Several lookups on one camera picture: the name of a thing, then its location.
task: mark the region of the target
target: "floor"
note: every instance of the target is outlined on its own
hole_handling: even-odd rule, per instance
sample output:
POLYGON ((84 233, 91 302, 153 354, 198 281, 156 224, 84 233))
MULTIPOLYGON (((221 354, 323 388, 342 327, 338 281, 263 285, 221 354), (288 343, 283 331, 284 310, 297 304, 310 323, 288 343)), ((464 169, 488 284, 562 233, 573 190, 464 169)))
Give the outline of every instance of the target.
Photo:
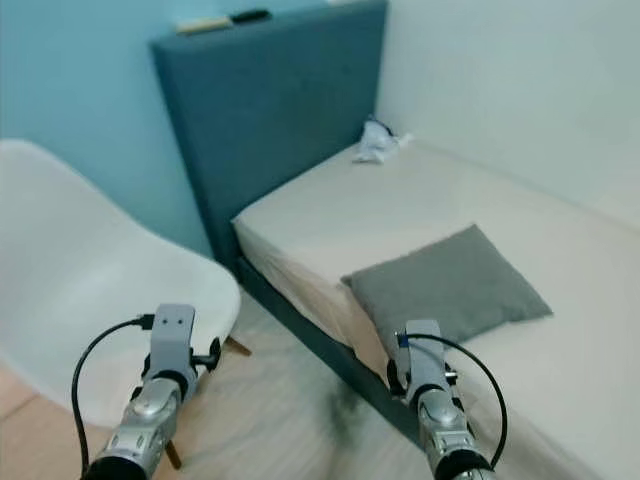
MULTIPOLYGON (((423 454, 248 295, 233 352, 200 384, 156 480, 430 479, 423 454)), ((88 428, 92 455, 109 435, 88 428)), ((78 478, 71 415, 0 367, 0 478, 78 478)))

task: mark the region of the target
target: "upholstered headboard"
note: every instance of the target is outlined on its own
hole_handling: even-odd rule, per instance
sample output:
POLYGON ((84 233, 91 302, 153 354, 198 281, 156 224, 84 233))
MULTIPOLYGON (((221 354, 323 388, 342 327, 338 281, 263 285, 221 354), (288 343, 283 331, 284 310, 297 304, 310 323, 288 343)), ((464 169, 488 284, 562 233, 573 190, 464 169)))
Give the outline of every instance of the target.
POLYGON ((233 217, 357 140, 375 108, 385 14, 367 0, 153 44, 209 240, 231 271, 233 217))

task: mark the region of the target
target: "white chair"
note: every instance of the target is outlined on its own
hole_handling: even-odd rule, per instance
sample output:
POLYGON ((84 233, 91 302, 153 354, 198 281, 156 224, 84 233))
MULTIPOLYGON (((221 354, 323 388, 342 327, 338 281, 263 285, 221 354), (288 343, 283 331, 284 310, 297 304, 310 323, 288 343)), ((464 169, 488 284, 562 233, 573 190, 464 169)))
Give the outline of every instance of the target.
MULTIPOLYGON (((223 342, 240 307, 215 262, 149 232, 44 149, 0 141, 0 360, 70 409, 73 369, 103 330, 160 303, 196 309, 192 346, 223 342)), ((149 352, 129 327, 105 339, 80 378, 89 423, 119 423, 149 352)))

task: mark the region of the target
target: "gray pillow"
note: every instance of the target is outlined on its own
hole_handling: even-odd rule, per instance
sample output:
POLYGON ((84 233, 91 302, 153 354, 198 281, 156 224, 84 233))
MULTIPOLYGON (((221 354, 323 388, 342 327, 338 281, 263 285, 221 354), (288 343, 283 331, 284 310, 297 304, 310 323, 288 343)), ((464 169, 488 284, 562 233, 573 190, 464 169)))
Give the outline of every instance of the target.
POLYGON ((552 314, 476 225, 343 281, 392 357, 394 332, 408 320, 438 320, 443 337, 462 342, 505 322, 552 314))

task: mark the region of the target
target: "white mattress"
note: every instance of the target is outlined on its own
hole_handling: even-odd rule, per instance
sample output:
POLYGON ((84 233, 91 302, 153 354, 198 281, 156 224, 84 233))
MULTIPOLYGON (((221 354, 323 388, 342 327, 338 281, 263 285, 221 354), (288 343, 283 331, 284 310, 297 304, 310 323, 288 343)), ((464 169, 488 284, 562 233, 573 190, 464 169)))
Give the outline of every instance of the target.
POLYGON ((384 379, 387 356, 341 277, 477 223, 555 316, 504 325, 467 347, 544 436, 604 478, 635 478, 640 234, 418 142, 383 166, 353 164, 354 152, 238 216, 253 265, 384 379))

